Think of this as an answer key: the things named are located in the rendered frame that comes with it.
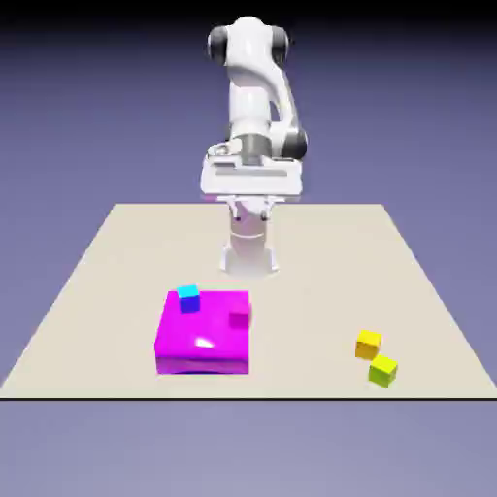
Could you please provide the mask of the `small yellow-green cube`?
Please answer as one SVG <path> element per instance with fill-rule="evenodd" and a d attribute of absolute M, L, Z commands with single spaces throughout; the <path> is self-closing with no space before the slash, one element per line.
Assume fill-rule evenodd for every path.
<path fill-rule="evenodd" d="M 385 355 L 377 355 L 370 363 L 369 382 L 382 387 L 389 388 L 396 378 L 398 362 Z"/>

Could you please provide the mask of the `small orange cube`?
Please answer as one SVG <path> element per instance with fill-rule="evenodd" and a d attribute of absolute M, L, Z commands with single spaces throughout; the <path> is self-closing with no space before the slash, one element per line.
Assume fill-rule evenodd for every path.
<path fill-rule="evenodd" d="M 355 344 L 355 356 L 365 360 L 373 360 L 381 347 L 381 334 L 369 330 L 361 330 Z"/>

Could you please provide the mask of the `small blue cube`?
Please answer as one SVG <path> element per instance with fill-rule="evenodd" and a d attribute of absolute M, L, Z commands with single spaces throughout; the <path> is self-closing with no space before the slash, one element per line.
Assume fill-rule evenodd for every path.
<path fill-rule="evenodd" d="M 188 314 L 200 311 L 200 290 L 196 284 L 179 286 L 177 293 L 182 313 Z"/>

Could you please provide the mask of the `large magenta box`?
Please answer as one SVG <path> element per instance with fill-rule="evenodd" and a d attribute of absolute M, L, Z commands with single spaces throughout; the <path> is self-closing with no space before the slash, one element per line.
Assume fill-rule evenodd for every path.
<path fill-rule="evenodd" d="M 200 311 L 180 311 L 176 290 L 167 293 L 154 341 L 156 372 L 234 374 L 249 372 L 249 329 L 233 329 L 230 312 L 250 312 L 246 290 L 202 290 Z"/>

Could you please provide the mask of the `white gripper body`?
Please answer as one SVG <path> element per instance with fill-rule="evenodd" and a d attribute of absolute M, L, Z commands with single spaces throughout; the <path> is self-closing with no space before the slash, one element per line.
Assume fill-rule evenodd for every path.
<path fill-rule="evenodd" d="M 261 165 L 243 165 L 239 155 L 205 156 L 200 189 L 209 199 L 233 196 L 299 197 L 302 162 L 262 158 Z"/>

